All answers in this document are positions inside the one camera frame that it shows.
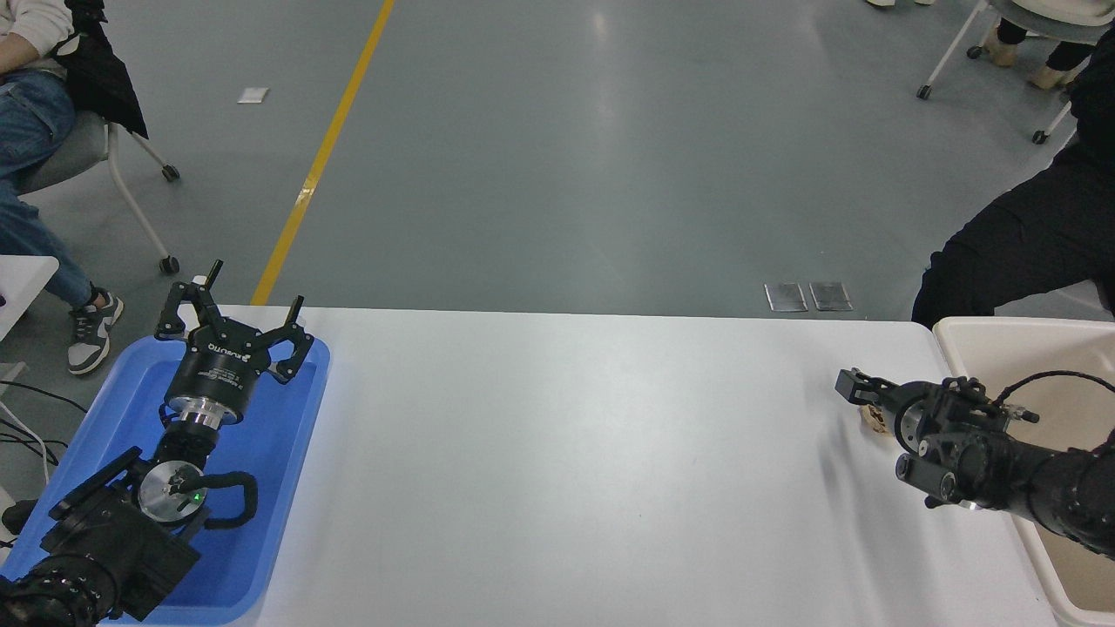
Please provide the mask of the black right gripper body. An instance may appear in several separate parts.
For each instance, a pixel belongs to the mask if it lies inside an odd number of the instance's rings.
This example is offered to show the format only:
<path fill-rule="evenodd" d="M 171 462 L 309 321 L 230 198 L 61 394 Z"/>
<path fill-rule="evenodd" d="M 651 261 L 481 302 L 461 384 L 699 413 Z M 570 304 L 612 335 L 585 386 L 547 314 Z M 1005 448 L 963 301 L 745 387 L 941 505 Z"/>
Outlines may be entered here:
<path fill-rule="evenodd" d="M 1011 417 L 983 382 L 969 377 L 905 382 L 889 390 L 889 432 L 910 453 L 935 434 L 1007 431 Z"/>

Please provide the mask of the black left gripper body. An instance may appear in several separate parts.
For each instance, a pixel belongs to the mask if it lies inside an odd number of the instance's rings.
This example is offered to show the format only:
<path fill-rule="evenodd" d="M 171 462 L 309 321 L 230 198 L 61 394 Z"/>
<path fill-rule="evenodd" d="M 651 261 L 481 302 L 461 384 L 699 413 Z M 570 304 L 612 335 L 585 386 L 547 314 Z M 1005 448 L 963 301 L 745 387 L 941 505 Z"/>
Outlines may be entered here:
<path fill-rule="evenodd" d="M 244 414 L 278 334 L 219 318 L 190 332 L 187 349 L 164 403 L 182 413 L 188 401 L 211 401 L 226 414 Z"/>

